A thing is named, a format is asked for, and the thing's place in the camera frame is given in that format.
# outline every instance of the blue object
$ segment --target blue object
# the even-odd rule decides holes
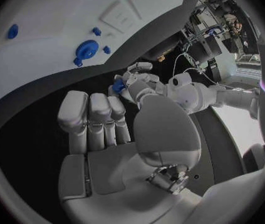
[[[104,52],[106,54],[110,54],[111,53],[111,49],[108,46],[105,46],[103,50],[104,50]]]
[[[101,31],[99,30],[98,27],[94,27],[92,29],[93,33],[96,35],[96,36],[100,36],[101,35]]]
[[[77,66],[77,67],[81,67],[83,65],[82,60],[79,58],[75,58],[73,63]]]
[[[10,28],[9,28],[9,31],[8,31],[8,39],[13,39],[17,36],[18,34],[18,26],[16,24],[12,25]]]
[[[94,40],[84,41],[76,50],[76,56],[80,60],[86,60],[93,57],[98,51],[98,43]]]
[[[125,85],[123,84],[123,80],[118,79],[114,82],[112,89],[115,91],[117,94],[121,93],[121,91],[125,88]]]

